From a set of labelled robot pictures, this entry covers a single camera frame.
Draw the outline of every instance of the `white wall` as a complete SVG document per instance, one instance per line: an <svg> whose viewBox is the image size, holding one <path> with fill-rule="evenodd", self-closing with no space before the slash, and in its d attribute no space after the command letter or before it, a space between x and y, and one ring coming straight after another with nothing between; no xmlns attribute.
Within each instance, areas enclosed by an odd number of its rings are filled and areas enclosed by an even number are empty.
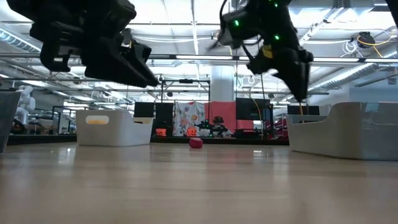
<svg viewBox="0 0 398 224"><path fill-rule="evenodd" d="M398 88L351 88L349 90L351 101L355 102L398 102Z"/></svg>
<svg viewBox="0 0 398 224"><path fill-rule="evenodd" d="M36 101L36 108L52 110L53 106L63 106L63 98L57 95L43 94L40 91L33 91L32 96Z"/></svg>
<svg viewBox="0 0 398 224"><path fill-rule="evenodd" d="M329 95L314 95L308 99L309 105L335 105L349 101L349 85L343 85L340 90L330 90Z"/></svg>
<svg viewBox="0 0 398 224"><path fill-rule="evenodd" d="M364 87L355 87L355 84L372 80L386 73L375 73L371 76L356 80L342 86L340 90L330 90L329 95L315 95L308 99L310 105L331 105L342 102L398 102L398 85L388 85L382 80Z"/></svg>

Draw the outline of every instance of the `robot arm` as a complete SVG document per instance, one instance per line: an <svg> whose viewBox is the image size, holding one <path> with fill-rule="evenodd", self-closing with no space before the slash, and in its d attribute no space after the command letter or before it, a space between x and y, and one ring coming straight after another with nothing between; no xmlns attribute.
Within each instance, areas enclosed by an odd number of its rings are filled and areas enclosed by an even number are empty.
<svg viewBox="0 0 398 224"><path fill-rule="evenodd" d="M158 84L146 65L152 49L132 39L122 46L120 32L137 15L128 0L7 2L34 22L30 36L43 42L40 60L49 70L69 72L70 56L79 55L87 77L139 87Z"/></svg>
<svg viewBox="0 0 398 224"><path fill-rule="evenodd" d="M276 69L275 76L285 82L296 100L305 99L313 55L299 44L289 15L291 0L248 0L244 8L222 15L225 2L220 10L218 42L233 49L242 47L250 59L247 67L253 74ZM398 1L386 2L398 24ZM243 41L259 35L264 39L264 46L253 57ZM216 46L217 43L213 44L209 50Z"/></svg>
<svg viewBox="0 0 398 224"><path fill-rule="evenodd" d="M36 107L36 102L33 97L30 97L33 88L31 86L20 86L17 92L21 93L19 99L16 116L22 124L27 124L29 112L33 111Z"/></svg>

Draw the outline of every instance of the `red object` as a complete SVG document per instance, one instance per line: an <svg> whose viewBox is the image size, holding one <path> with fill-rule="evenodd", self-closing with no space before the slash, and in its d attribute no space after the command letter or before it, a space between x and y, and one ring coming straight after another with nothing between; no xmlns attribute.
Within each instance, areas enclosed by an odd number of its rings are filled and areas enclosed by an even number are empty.
<svg viewBox="0 0 398 224"><path fill-rule="evenodd" d="M189 140L189 146L194 149L201 149L203 146L203 141L200 138L191 138Z"/></svg>
<svg viewBox="0 0 398 224"><path fill-rule="evenodd" d="M253 129L253 121L238 120L236 122L236 102L210 102L210 117L209 103L205 103L205 116L209 119L210 124L213 124L213 119L220 116L224 120L224 126L232 133L235 132L238 123L238 129Z"/></svg>

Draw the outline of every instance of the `ceiling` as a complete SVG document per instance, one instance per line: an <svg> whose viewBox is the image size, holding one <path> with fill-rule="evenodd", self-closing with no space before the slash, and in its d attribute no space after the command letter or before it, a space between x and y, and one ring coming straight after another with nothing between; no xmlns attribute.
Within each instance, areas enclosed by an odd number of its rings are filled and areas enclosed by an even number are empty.
<svg viewBox="0 0 398 224"><path fill-rule="evenodd" d="M152 48L153 54L187 54L187 55L245 55L239 50L230 50L229 47L223 47L219 50L208 52L206 48L213 43L212 37L216 35L219 29L218 13L222 0L200 0L200 1L181 1L181 0L133 0L131 1L137 11L137 17L131 21L128 28L132 29L133 36L143 44ZM25 41L37 46L40 49L40 43L29 37L29 29L32 22L25 17L12 12L6 0L0 0L0 30L4 29L12 32L14 35L24 39ZM230 1L228 7L225 7L224 13L233 10ZM328 14L336 9L330 6L326 7L293 7L290 8L290 15L294 26L298 30L298 37L307 34L311 29L314 30L311 38L307 40L303 47L313 52L315 57L375 57L376 51L370 49L358 49L352 54L344 52L346 43L351 37L358 36L361 31L370 32L376 42L381 43L386 40L390 41L379 46L379 49L386 49L394 45L396 35L398 33L391 14L387 11L370 11L371 8L362 8L360 15L354 10L340 11L334 19L329 19L329 23L322 24L322 20L329 16ZM252 54L258 51L257 46L248 47ZM26 53L25 51L14 47L7 42L0 41L0 53ZM71 73L52 74L40 65L37 58L9 58L18 65L31 68L26 70L23 67L11 65L8 62L0 62L0 67L4 72L8 72L9 77L19 78L50 78L66 79L73 77L84 77L85 68L79 64L77 60L73 63ZM208 62L194 61L191 63L182 63L179 66L172 66L174 60L154 60L151 62L150 69L156 74L168 80L178 80L181 78L191 78L199 80L209 80L211 78L211 67L217 64ZM327 78L339 69L353 65L314 65L311 69L311 83ZM251 72L245 65L238 65L236 68L238 74L237 90L258 91L261 89L260 77L251 76ZM265 91L285 91L286 86L272 77L270 74L263 74ZM62 93L68 96L87 96L95 100L104 100L102 95L97 93L98 90L112 91L112 88L118 90L127 90L127 86L106 83L106 82L82 82L81 84L73 84L72 82L46 82L47 87L61 88ZM179 84L170 86L169 90L201 90L207 88L207 83L202 86L196 84L187 85ZM76 91L76 89L90 89L91 91ZM129 90L139 89L133 86L128 87ZM130 100L148 100L154 101L159 94L153 93L130 92L128 98ZM253 93L252 97L262 97L260 94ZM171 100L206 100L206 93L175 93L173 97L166 97Z"/></svg>

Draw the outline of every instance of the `orange object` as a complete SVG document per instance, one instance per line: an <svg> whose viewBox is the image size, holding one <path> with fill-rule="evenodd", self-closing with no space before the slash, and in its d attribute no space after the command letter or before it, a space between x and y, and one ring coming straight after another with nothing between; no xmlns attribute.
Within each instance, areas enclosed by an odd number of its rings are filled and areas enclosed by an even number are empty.
<svg viewBox="0 0 398 224"><path fill-rule="evenodd" d="M165 128L157 128L156 129L156 136L158 137L166 137L166 129Z"/></svg>
<svg viewBox="0 0 398 224"><path fill-rule="evenodd" d="M196 137L197 136L197 129L194 126L189 126L187 128L187 136L188 137Z"/></svg>

